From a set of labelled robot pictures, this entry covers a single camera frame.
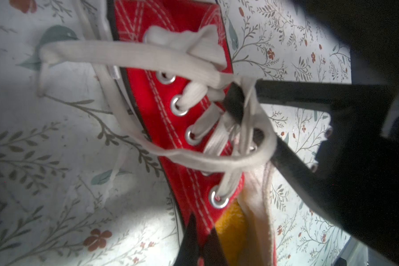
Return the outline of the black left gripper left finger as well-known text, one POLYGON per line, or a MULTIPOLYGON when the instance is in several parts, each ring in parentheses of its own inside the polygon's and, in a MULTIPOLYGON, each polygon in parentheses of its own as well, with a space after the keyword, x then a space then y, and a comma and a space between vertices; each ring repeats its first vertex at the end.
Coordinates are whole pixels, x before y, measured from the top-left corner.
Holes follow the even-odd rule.
POLYGON ((173 266, 197 266, 198 259, 200 258, 199 248, 196 217, 192 213, 189 217, 180 250, 173 266))

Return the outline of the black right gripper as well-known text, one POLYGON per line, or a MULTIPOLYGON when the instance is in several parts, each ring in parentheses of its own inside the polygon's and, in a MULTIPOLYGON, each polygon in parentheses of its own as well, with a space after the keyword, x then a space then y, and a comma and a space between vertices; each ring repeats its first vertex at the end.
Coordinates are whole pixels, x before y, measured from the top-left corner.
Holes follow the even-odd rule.
POLYGON ((384 85, 259 79, 260 104, 323 111, 330 130, 312 170, 277 138, 272 164, 318 215, 399 265, 399 117, 382 134, 399 96, 399 1, 300 1, 388 79, 384 85))

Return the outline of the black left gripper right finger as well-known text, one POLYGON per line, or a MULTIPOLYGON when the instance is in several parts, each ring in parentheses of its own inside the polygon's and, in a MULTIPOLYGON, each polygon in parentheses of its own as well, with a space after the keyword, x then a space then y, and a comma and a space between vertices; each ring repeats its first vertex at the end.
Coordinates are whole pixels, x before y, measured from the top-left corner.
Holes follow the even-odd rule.
POLYGON ((202 257, 204 266, 228 266, 215 228, 211 230, 207 237, 202 249, 202 257))

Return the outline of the yellow insole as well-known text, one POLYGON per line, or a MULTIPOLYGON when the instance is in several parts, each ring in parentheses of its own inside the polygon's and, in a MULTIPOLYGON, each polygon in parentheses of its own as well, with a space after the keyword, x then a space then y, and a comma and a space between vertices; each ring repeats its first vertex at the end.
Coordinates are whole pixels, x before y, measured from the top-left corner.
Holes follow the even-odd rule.
POLYGON ((237 201, 224 211, 215 223, 223 253, 230 266, 237 266, 247 239, 248 222, 237 201))

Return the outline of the red sneaker one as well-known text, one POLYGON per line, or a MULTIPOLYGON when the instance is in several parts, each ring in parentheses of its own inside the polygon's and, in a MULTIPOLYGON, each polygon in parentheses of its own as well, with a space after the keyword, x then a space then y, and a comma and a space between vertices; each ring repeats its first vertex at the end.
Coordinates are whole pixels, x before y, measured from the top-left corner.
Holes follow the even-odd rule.
POLYGON ((193 213, 202 249, 237 201, 248 222, 238 266, 274 266, 270 210, 277 135, 253 90, 234 74, 216 1, 101 1, 92 24, 73 2, 84 39, 39 51, 39 95, 50 67, 92 65, 124 134, 156 155, 181 219, 193 213))

